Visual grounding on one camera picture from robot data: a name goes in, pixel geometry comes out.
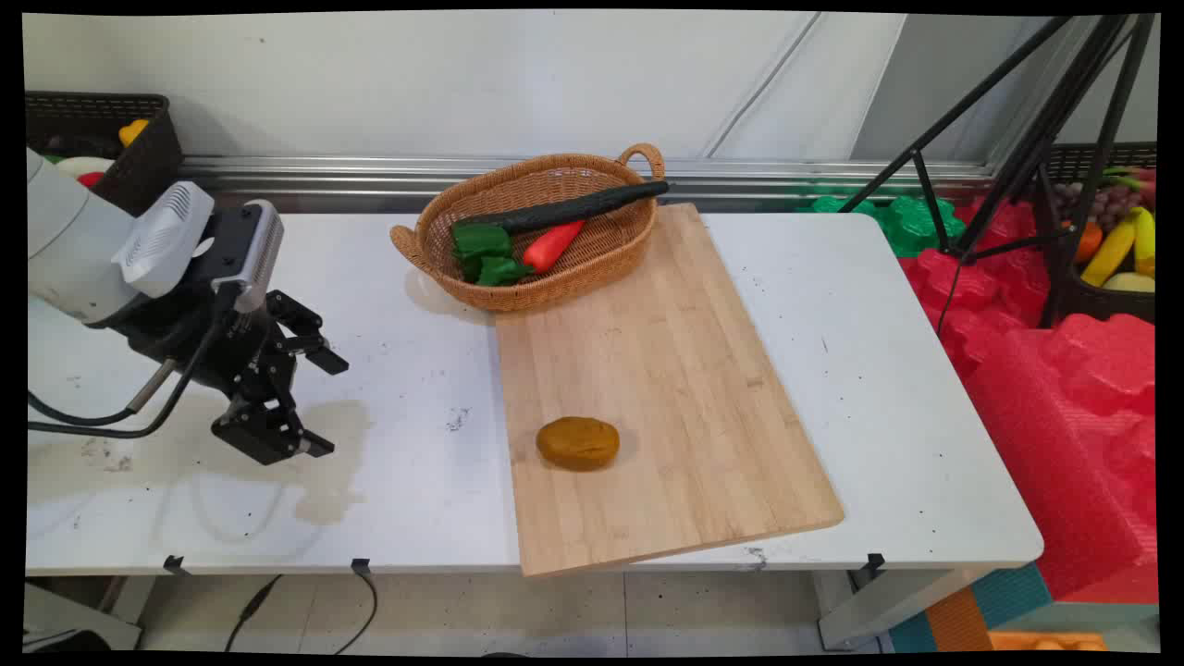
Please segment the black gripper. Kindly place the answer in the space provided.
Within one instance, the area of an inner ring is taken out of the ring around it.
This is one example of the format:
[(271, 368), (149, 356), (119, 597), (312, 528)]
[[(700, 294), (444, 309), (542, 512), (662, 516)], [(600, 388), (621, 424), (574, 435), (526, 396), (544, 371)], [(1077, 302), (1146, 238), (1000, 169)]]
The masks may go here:
[(329, 438), (302, 423), (291, 392), (300, 356), (326, 374), (350, 369), (322, 325), (322, 316), (285, 292), (268, 292), (260, 306), (240, 313), (219, 305), (211, 278), (193, 277), (165, 296), (137, 296), (111, 316), (111, 329), (152, 360), (174, 360), (184, 372), (194, 354), (202, 356), (191, 382), (230, 401), (211, 433), (260, 465), (335, 452)]

